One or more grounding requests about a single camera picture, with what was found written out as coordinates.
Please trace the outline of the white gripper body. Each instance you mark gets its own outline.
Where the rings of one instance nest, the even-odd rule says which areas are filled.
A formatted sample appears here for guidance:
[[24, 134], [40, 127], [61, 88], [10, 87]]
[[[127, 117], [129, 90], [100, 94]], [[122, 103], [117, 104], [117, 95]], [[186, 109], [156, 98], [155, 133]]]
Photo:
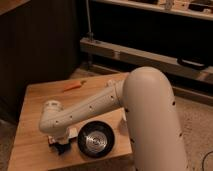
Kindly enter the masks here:
[[55, 143], [67, 144], [69, 142], [69, 135], [70, 135], [70, 132], [66, 131], [65, 133], [60, 135], [49, 135], [49, 136], [55, 139]]

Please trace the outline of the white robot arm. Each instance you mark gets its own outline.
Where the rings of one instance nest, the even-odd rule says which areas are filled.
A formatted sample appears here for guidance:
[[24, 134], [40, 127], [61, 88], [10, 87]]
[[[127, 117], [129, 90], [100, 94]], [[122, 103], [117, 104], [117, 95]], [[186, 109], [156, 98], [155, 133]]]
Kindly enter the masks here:
[[140, 67], [99, 93], [64, 109], [45, 103], [39, 130], [55, 140], [68, 137], [68, 127], [123, 108], [137, 171], [189, 171], [172, 86], [160, 70]]

